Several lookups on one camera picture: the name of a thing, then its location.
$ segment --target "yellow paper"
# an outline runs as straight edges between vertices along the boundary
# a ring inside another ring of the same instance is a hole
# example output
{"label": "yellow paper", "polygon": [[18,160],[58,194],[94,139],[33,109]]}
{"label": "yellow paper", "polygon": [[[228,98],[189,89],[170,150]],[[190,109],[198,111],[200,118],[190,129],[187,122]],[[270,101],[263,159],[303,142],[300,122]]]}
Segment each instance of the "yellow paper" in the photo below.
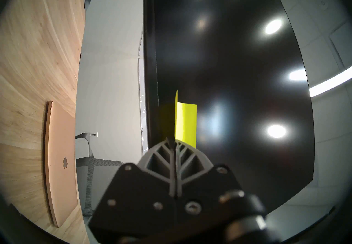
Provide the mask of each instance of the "yellow paper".
{"label": "yellow paper", "polygon": [[175,97],[175,139],[196,147],[197,140],[197,105],[185,104]]}

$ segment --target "gray 3d-printed part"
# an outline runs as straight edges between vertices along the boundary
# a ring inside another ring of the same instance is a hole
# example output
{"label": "gray 3d-printed part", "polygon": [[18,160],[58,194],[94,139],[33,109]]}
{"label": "gray 3d-printed part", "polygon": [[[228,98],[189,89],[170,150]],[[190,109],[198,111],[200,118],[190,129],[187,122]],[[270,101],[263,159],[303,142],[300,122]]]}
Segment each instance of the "gray 3d-printed part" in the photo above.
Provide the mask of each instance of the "gray 3d-printed part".
{"label": "gray 3d-printed part", "polygon": [[143,171],[169,183],[169,195],[172,197],[181,197],[184,184],[197,179],[213,167],[203,152],[179,140],[170,145],[168,139],[149,149],[137,165]]}

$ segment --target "screw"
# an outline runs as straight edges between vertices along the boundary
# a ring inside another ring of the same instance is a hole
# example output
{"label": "screw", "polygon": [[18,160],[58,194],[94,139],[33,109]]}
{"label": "screw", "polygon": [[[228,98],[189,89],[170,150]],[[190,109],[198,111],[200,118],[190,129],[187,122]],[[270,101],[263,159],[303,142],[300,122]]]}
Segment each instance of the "screw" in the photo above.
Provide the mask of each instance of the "screw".
{"label": "screw", "polygon": [[116,200],[114,200],[114,199],[108,200],[108,205],[111,206],[111,207],[115,206],[116,205]]}
{"label": "screw", "polygon": [[186,212],[188,214],[195,216],[195,215],[198,215],[202,211],[202,206],[198,202],[190,201],[186,204],[184,209],[186,210]]}
{"label": "screw", "polygon": [[229,201],[230,199],[238,198],[238,197],[240,197],[240,198],[244,197],[244,192],[242,190],[228,191],[224,195],[221,195],[219,197],[219,202],[225,203],[225,202]]}
{"label": "screw", "polygon": [[155,202],[153,204],[153,206],[154,206],[155,210],[158,210],[158,211],[163,209],[163,204],[161,202],[159,202],[159,201]]}
{"label": "screw", "polygon": [[216,171],[221,174],[227,174],[227,169],[225,167],[218,167]]}

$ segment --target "bolt head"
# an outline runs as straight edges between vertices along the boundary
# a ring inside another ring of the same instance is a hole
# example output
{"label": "bolt head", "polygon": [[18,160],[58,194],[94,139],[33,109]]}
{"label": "bolt head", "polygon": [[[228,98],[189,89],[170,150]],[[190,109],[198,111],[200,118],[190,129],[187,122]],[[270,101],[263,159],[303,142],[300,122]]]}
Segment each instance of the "bolt head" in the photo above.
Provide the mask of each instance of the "bolt head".
{"label": "bolt head", "polygon": [[190,201],[185,205],[184,209],[188,214],[195,216],[202,211],[202,206],[196,201]]}
{"label": "bolt head", "polygon": [[221,174],[227,174],[227,169],[225,167],[218,167],[216,171]]}
{"label": "bolt head", "polygon": [[113,206],[116,205],[116,200],[114,200],[114,199],[109,199],[107,203],[108,203],[109,206],[113,207]]}
{"label": "bolt head", "polygon": [[163,209],[163,204],[159,201],[154,202],[153,206],[154,206],[155,210],[158,210],[158,211]]}

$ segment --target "white wall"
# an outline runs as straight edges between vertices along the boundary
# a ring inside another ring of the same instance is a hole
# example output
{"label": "white wall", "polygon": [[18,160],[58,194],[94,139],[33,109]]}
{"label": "white wall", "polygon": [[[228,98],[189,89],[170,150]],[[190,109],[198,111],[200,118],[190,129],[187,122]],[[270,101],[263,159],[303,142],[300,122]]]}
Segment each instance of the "white wall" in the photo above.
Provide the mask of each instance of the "white wall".
{"label": "white wall", "polygon": [[[78,76],[76,134],[96,158],[137,163],[142,156],[138,49],[143,0],[92,0],[86,12]],[[87,157],[76,141],[76,158]]]}
{"label": "white wall", "polygon": [[[350,16],[340,0],[281,0],[295,32],[313,87],[346,69],[331,35]],[[352,176],[352,81],[312,98],[315,131],[313,181],[268,215],[287,239],[316,222],[341,201]]]}

